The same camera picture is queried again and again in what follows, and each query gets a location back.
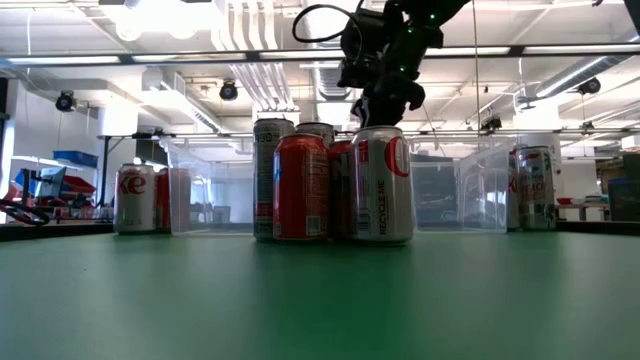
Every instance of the green table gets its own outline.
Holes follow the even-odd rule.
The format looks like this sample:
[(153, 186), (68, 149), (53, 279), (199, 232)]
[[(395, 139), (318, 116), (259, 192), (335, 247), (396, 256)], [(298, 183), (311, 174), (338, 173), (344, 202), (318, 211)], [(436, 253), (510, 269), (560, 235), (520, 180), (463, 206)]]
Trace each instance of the green table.
[(640, 239), (0, 244), (0, 359), (639, 359)]

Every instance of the plastic container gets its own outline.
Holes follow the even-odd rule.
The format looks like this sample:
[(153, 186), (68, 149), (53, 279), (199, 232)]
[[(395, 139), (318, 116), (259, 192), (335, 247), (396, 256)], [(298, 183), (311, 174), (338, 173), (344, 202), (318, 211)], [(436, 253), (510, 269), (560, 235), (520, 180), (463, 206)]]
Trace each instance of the plastic container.
[[(197, 142), (163, 140), (170, 174), (188, 172), (190, 181), (187, 193), (171, 176), (172, 209), (180, 209), (171, 213), (174, 235), (252, 233), (250, 142), (215, 135)], [(506, 233), (508, 152), (513, 145), (489, 137), (466, 146), (456, 158), (412, 155), (416, 231)]]

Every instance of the soda can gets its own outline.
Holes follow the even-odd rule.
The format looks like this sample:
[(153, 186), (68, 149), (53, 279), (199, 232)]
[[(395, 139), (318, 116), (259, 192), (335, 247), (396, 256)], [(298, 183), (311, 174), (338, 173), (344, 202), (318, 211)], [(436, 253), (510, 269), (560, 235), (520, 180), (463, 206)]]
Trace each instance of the soda can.
[(329, 233), (334, 240), (349, 240), (355, 233), (351, 193), (352, 151), (351, 140), (334, 142), (329, 149), (331, 170)]
[(352, 141), (358, 241), (402, 244), (413, 237), (409, 144), (402, 130), (372, 126)]
[(296, 126), (296, 132), (298, 134), (314, 134), (322, 138), (324, 146), (328, 148), (336, 139), (336, 134), (333, 129), (333, 125), (321, 122), (306, 122), (298, 124)]
[(520, 226), (525, 230), (553, 230), (556, 209), (553, 173), (548, 146), (533, 146), (516, 151)]
[(124, 164), (116, 174), (114, 230), (119, 234), (156, 228), (156, 176), (148, 165)]
[(322, 138), (310, 134), (282, 138), (274, 164), (273, 237), (327, 239), (329, 155)]
[(273, 153), (280, 138), (295, 133), (293, 122), (260, 119), (253, 127), (253, 235), (273, 239)]
[(507, 193), (507, 230), (520, 227), (520, 209), (518, 193), (518, 166), (516, 149), (509, 152), (509, 192)]

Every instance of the blue object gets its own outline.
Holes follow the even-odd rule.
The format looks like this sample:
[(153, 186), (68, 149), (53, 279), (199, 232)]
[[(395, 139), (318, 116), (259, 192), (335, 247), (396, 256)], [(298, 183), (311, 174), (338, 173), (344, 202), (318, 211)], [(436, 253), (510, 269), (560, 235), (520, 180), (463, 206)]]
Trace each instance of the blue object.
[(83, 153), (82, 151), (54, 151), (54, 160), (65, 160), (72, 164), (90, 167), (93, 169), (98, 168), (98, 157), (95, 155)]

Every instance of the can lid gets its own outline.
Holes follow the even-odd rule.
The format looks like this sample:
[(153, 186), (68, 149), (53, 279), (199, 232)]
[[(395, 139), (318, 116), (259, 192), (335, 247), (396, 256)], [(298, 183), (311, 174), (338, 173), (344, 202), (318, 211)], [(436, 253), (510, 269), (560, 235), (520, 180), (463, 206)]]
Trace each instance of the can lid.
[(315, 122), (315, 121), (312, 121), (312, 122), (306, 122), (306, 123), (300, 123), (300, 124), (296, 125), (296, 127), (298, 128), (298, 127), (301, 127), (301, 126), (308, 126), (308, 125), (329, 126), (329, 127), (331, 127), (331, 129), (333, 129), (333, 125), (331, 125), (331, 124), (328, 124), (328, 123), (321, 123), (321, 122)]
[(144, 166), (144, 167), (150, 167), (150, 168), (153, 167), (153, 166), (147, 165), (147, 164), (134, 164), (134, 163), (124, 163), (124, 164), (122, 164), (122, 166)]
[(261, 122), (261, 121), (285, 121), (285, 122), (288, 122), (288, 123), (290, 123), (291, 125), (293, 125), (293, 121), (291, 121), (291, 120), (287, 120), (287, 119), (283, 119), (283, 118), (262, 118), (262, 119), (258, 119), (258, 120), (256, 120), (256, 121), (255, 121), (255, 123), (259, 123), (259, 122)]
[(376, 130), (376, 129), (394, 129), (394, 130), (398, 130), (402, 133), (402, 129), (400, 129), (397, 126), (392, 126), (392, 125), (376, 125), (376, 126), (368, 126), (366, 128), (360, 128), (358, 130), (356, 130), (356, 134), (361, 132), (361, 131), (366, 131), (366, 130)]
[(280, 138), (280, 140), (282, 139), (286, 139), (286, 138), (290, 138), (290, 137), (314, 137), (314, 138), (318, 138), (320, 140), (322, 140), (322, 136), (320, 135), (315, 135), (315, 134), (305, 134), (305, 133), (294, 133), (294, 134), (289, 134), (289, 135), (285, 135), (283, 137)]
[(331, 145), (336, 145), (336, 144), (351, 144), (351, 140), (336, 140), (331, 143)]
[(520, 150), (528, 150), (528, 149), (549, 149), (548, 145), (535, 145), (535, 146), (525, 146), (525, 147), (517, 147), (516, 151)]

